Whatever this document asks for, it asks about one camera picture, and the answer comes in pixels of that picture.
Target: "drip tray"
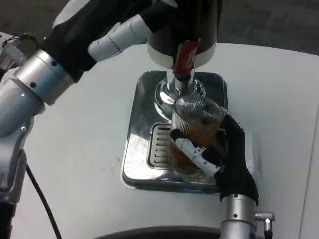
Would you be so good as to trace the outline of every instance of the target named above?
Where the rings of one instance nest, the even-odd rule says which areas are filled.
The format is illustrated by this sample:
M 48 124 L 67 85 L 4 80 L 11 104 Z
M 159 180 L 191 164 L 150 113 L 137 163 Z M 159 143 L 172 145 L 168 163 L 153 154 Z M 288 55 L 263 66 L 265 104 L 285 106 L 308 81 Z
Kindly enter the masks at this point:
M 170 124 L 155 124 L 152 130 L 151 148 L 149 149 L 148 164 L 153 168 L 171 169 L 169 144 Z
M 201 170 L 181 175 L 171 167 L 170 121 L 157 112 L 155 105 L 156 86 L 165 77 L 165 71 L 149 71 L 138 80 L 122 163 L 123 181 L 135 189 L 217 193 L 214 179 Z M 226 84 L 219 75 L 195 72 L 195 78 L 208 97 L 228 108 Z

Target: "white table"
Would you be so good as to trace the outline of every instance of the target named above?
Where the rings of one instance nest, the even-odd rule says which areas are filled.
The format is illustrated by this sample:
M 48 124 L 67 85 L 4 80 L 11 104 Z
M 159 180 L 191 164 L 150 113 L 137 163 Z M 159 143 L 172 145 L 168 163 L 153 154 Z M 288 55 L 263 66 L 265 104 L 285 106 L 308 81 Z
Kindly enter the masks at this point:
M 162 69 L 145 46 L 132 47 L 96 65 L 35 118 L 25 150 L 63 238 L 148 226 L 219 226 L 217 196 L 137 191 L 120 179 L 136 81 L 147 70 Z M 274 238 L 297 239 L 319 106 L 319 57 L 218 44 L 214 58 L 198 71 L 224 78 L 234 116 L 260 135 L 261 209 L 276 213 Z M 55 238 L 27 176 L 12 238 Z

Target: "espresso machine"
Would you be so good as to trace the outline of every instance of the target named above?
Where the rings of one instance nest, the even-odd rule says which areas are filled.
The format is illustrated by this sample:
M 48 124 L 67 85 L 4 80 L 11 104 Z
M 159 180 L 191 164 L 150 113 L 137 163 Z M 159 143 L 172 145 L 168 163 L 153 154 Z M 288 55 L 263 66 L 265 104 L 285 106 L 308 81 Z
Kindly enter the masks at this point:
M 148 37 L 150 58 L 167 70 L 148 71 L 138 79 L 122 177 L 126 185 L 136 189 L 216 193 L 214 178 L 201 170 L 187 177 L 177 174 L 172 167 L 168 145 L 172 106 L 177 97 L 207 96 L 228 110 L 227 85 L 223 78 L 216 73 L 196 72 L 197 67 L 214 55 L 222 1 L 177 0 L 176 3 L 178 10 L 169 16 L 167 24 Z M 187 80 L 179 80 L 173 72 L 178 51 L 185 42 L 198 40 L 190 76 Z M 252 136 L 247 136 L 246 141 L 251 144 Z M 248 168 L 253 171 L 255 152 L 252 147 L 248 149 Z

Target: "gray floor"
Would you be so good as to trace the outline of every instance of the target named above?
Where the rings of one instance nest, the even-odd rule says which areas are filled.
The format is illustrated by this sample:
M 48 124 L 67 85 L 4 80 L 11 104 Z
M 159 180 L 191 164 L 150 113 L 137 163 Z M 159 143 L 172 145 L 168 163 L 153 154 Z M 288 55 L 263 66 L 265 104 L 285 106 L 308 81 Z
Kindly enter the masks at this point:
M 67 0 L 1 0 L 0 31 L 43 38 Z M 319 55 L 319 0 L 224 0 L 219 42 Z

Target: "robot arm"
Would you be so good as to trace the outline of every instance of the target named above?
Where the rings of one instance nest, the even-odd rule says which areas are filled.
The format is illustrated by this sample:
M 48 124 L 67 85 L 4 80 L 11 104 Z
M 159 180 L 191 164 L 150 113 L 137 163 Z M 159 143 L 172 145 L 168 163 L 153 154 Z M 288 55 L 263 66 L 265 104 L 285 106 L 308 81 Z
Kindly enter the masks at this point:
M 23 145 L 33 117 L 45 110 L 45 103 L 54 104 L 98 61 L 163 27 L 173 9 L 166 3 L 150 6 L 98 39 L 105 29 L 123 20 L 131 2 L 70 1 L 66 11 L 71 14 L 63 21 L 58 18 L 40 49 L 0 88 L 0 238 L 10 236 L 26 170 Z
M 178 129 L 170 136 L 176 146 L 207 175 L 215 177 L 220 191 L 220 202 L 225 210 L 221 222 L 221 239 L 256 238 L 257 221 L 264 222 L 265 238 L 272 238 L 272 213 L 256 213 L 259 193 L 256 183 L 247 169 L 245 160 L 245 132 L 226 115 L 223 121 L 227 141 L 227 158 L 213 148 L 202 148 Z

